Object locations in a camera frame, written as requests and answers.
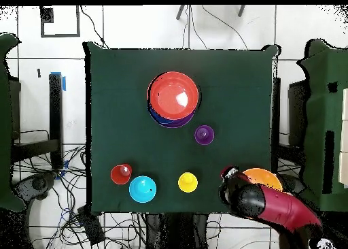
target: black chair leg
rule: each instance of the black chair leg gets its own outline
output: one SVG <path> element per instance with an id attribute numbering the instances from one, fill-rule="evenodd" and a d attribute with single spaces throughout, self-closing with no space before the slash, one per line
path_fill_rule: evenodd
<path id="1" fill-rule="evenodd" d="M 242 17 L 242 13 L 244 11 L 245 5 L 241 6 L 241 9 L 239 10 L 238 17 Z"/>
<path id="2" fill-rule="evenodd" d="M 177 20 L 180 19 L 181 13 L 184 10 L 185 5 L 180 5 L 179 11 L 177 13 Z"/>

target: green cloth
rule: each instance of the green cloth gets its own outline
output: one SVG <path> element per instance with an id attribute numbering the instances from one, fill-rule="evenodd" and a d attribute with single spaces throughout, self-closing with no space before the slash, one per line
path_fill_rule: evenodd
<path id="1" fill-rule="evenodd" d="M 227 212 L 218 197 L 220 172 L 231 163 L 241 169 L 270 167 L 272 59 L 263 51 L 115 50 L 88 43 L 92 87 L 92 211 Z M 178 129 L 157 124 L 147 110 L 149 83 L 160 73 L 178 71 L 196 82 L 202 102 L 193 119 Z M 194 139 L 209 125 L 215 139 Z M 110 171 L 133 168 L 130 181 L 117 185 Z M 192 193 L 177 184 L 183 172 L 198 178 Z M 157 185 L 154 199 L 137 203 L 129 184 L 137 176 Z"/>
<path id="2" fill-rule="evenodd" d="M 320 39 L 307 45 L 309 55 L 300 62 L 311 88 L 306 105 L 308 126 L 304 139 L 306 165 L 303 180 L 311 190 L 305 190 L 301 196 L 321 211 L 348 212 L 348 189 L 338 181 L 343 89 L 348 88 L 348 51 L 335 49 Z M 337 92 L 330 92 L 328 85 L 335 82 Z M 334 132 L 332 179 L 324 179 L 326 131 Z M 324 194 L 324 181 L 332 181 L 331 193 Z"/>
<path id="3" fill-rule="evenodd" d="M 8 82 L 6 54 L 18 45 L 19 40 L 12 34 L 0 34 L 0 208 L 22 211 L 25 208 L 23 200 L 17 198 L 11 188 L 11 147 L 12 119 L 10 88 Z"/>

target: dark green tabletop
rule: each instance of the dark green tabletop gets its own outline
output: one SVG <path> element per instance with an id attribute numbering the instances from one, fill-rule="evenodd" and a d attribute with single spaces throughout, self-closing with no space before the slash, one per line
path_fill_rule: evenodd
<path id="1" fill-rule="evenodd" d="M 276 46 L 261 51 L 114 50 L 88 43 L 92 87 L 92 210 L 95 212 L 227 212 L 218 198 L 220 172 L 270 166 L 272 59 Z M 178 129 L 157 124 L 147 110 L 146 91 L 160 73 L 178 71 L 201 88 L 193 119 Z M 215 139 L 194 140 L 200 125 Z M 130 179 L 145 175 L 157 185 L 149 203 L 116 185 L 110 171 L 132 166 Z M 177 181 L 185 172 L 198 178 L 192 193 Z"/>

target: red cup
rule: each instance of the red cup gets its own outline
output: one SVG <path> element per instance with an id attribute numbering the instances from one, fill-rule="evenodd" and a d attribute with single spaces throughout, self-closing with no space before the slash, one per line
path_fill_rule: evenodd
<path id="1" fill-rule="evenodd" d="M 132 167 L 128 164 L 116 165 L 111 173 L 111 179 L 114 183 L 123 185 L 126 184 L 131 178 Z"/>

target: orange bowl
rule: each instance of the orange bowl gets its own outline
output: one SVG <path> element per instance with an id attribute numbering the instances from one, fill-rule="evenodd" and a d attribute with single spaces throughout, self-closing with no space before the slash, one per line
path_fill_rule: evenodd
<path id="1" fill-rule="evenodd" d="M 166 72 L 159 75 L 147 89 L 151 107 L 161 117 L 178 120 L 190 115 L 197 106 L 199 93 L 187 75 Z"/>
<path id="2" fill-rule="evenodd" d="M 243 172 L 251 183 L 263 184 L 267 187 L 283 191 L 283 187 L 277 176 L 268 170 L 261 168 L 251 168 Z"/>

